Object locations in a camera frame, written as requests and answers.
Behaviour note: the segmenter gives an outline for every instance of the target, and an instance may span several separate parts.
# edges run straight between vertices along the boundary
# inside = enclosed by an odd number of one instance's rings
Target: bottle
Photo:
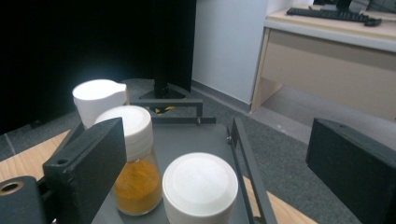
[[[150,113],[143,107],[123,105],[101,114],[95,123],[122,118],[127,162],[113,186],[118,209],[131,216],[153,210],[163,197],[162,178],[153,146]]]

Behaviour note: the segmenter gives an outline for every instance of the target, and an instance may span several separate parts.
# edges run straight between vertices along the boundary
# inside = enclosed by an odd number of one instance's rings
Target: mouse
[[[364,22],[364,26],[377,26],[379,24],[381,24],[381,19],[374,19],[374,18],[370,18],[367,21]]]

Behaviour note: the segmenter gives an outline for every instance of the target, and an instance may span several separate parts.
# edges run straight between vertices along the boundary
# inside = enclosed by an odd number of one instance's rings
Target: orange powder
[[[157,167],[146,160],[128,162],[114,184],[117,206],[129,215],[152,210],[163,196]]]

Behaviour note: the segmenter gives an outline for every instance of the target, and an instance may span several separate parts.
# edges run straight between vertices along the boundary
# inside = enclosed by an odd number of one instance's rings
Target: desk
[[[41,178],[43,176],[41,164],[46,161],[55,151],[55,149],[62,143],[67,133],[68,132],[60,133],[41,144],[23,151],[16,156],[1,161],[0,182],[21,175],[31,175],[36,179]],[[253,191],[251,187],[249,187],[249,180],[245,178],[245,182],[247,183],[247,192],[250,203],[252,204],[253,214],[254,216],[259,216],[260,213],[258,212],[257,205],[255,204]],[[278,223],[316,223],[314,220],[283,202],[275,195],[271,194],[270,192],[267,193]]]
[[[266,18],[250,110],[285,85],[395,121],[396,22],[365,27],[286,11]]]

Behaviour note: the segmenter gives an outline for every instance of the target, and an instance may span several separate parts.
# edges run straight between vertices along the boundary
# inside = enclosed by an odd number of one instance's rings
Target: white desk
[[[396,121],[396,22],[365,27],[286,11],[266,18],[251,111],[286,85]]]

